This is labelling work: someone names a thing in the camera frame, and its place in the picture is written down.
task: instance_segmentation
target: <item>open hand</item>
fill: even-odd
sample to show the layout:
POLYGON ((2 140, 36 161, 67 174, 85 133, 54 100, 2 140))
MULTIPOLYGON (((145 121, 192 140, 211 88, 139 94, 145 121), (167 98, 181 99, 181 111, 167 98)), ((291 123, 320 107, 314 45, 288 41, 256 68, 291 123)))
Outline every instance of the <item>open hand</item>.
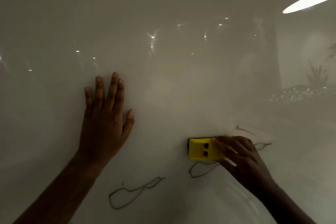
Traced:
POLYGON ((90 87, 84 91, 86 110, 76 155, 101 171, 126 142, 134 124, 135 110, 128 111, 123 125, 124 80, 116 72, 112 74, 106 99, 101 76, 96 77, 94 97, 90 87))
POLYGON ((275 181, 250 139, 242 136, 218 136, 214 137, 212 143, 236 166, 225 159, 218 162, 256 197, 260 199, 265 192, 271 192, 276 187, 275 181), (236 152, 229 150, 226 145, 231 146, 236 152))

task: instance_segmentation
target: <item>person's left arm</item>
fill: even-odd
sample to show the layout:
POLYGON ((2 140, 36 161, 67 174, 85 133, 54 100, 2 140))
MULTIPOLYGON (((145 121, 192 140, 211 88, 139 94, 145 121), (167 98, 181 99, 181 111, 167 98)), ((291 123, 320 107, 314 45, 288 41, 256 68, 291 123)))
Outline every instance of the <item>person's left arm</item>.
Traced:
POLYGON ((114 72, 107 97, 103 78, 96 77, 95 96, 85 88, 86 110, 79 149, 65 169, 13 224, 66 224, 105 165, 126 142, 134 124, 134 109, 122 124, 124 81, 114 72))

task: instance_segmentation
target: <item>finger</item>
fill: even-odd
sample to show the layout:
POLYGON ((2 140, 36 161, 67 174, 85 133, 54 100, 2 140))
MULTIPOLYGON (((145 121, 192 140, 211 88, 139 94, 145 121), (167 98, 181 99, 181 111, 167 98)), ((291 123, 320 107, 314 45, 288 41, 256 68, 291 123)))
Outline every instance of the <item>finger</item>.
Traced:
POLYGON ((103 78, 101 76, 97 76, 96 77, 96 91, 94 94, 93 114, 100 112, 102 110, 103 105, 104 105, 103 78))
POLYGON ((117 94, 118 79, 119 74, 117 72, 113 72, 110 87, 108 88, 108 94, 104 105, 104 108, 106 108, 108 111, 112 111, 113 109, 113 105, 117 94))
POLYGON ((90 117, 92 114, 92 110, 93 110, 93 97, 92 97, 91 88, 85 87, 84 94, 85 94, 85 104, 86 104, 84 117, 90 117))
POLYGON ((224 143, 219 142, 215 139, 211 140, 212 144, 221 151, 229 160, 234 162, 236 165, 240 165, 242 163, 243 157, 240 156, 239 154, 229 150, 224 143))
POLYGON ((249 155, 248 150, 233 137, 217 136, 217 137, 214 137, 214 138, 219 142, 222 142, 222 143, 225 143, 225 144, 231 146, 238 154, 240 154, 242 156, 249 155))
POLYGON ((248 139, 246 137, 243 137, 243 136, 234 136, 233 138, 236 139, 247 150, 249 150, 249 151, 253 150, 253 143, 250 139, 248 139))
POLYGON ((113 111, 116 115, 122 115, 124 109, 124 80, 121 78, 118 79, 118 88, 117 88, 117 95, 115 96, 115 102, 113 106, 113 111))
POLYGON ((230 174, 232 174, 233 177, 235 177, 236 167, 234 165, 225 159, 218 160, 217 162, 220 163, 230 174))
POLYGON ((129 134, 132 131, 133 124, 135 122, 134 114, 135 114, 135 110, 134 109, 129 110, 128 113, 127 113, 126 121, 125 121, 125 123, 123 125, 123 134, 122 134, 122 137, 123 137, 124 140, 127 140, 129 134))

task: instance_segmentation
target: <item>yellow object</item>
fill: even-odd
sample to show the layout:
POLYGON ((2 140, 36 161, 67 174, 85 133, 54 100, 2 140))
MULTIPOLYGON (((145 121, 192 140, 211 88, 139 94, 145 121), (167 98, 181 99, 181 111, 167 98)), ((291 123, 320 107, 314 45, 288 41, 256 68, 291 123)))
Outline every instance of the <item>yellow object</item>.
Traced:
POLYGON ((226 158, 226 156, 211 143, 211 138, 189 138, 188 156, 194 160, 219 160, 226 158))

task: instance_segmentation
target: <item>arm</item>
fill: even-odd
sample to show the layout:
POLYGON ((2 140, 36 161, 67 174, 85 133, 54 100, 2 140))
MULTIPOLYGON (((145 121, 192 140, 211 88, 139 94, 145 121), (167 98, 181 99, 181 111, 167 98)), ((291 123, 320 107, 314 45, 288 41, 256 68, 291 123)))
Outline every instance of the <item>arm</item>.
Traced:
POLYGON ((236 166, 225 159, 219 163, 265 205, 277 223, 316 224, 275 183, 250 139, 220 136, 212 143, 236 166), (228 150, 226 145, 236 152, 228 150))
POLYGON ((100 76, 96 77, 94 100, 89 87, 85 88, 85 99, 77 153, 14 224, 68 223, 105 165, 126 142, 134 124, 134 109, 123 125, 124 81, 118 73, 112 75, 106 99, 100 76))

